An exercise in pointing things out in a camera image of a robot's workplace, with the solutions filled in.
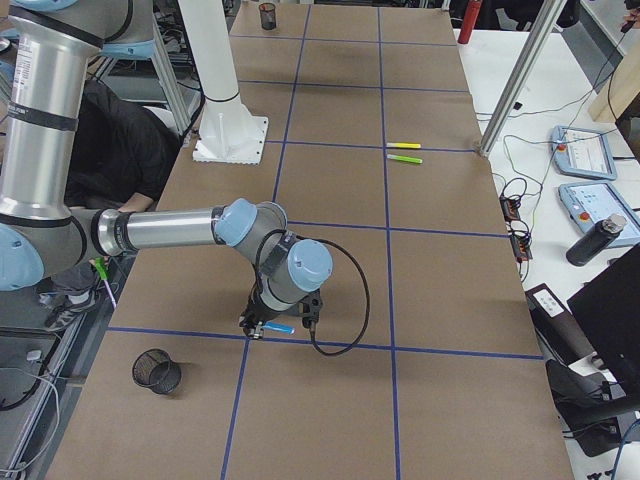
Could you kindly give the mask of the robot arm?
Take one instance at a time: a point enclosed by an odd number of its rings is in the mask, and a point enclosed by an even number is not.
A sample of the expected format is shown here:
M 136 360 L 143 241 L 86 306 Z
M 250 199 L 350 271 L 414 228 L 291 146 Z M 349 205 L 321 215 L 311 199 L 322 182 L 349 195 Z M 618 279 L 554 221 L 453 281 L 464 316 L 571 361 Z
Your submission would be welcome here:
M 317 291 L 326 247 L 286 231 L 276 204 L 152 211 L 179 143 L 150 111 L 85 79 L 91 58 L 147 58 L 155 49 L 149 1 L 14 1 L 19 33 L 1 169 L 1 287 L 50 279 L 62 330 L 96 303 L 91 261 L 143 247 L 223 244 L 253 266 L 241 327 L 262 326 Z

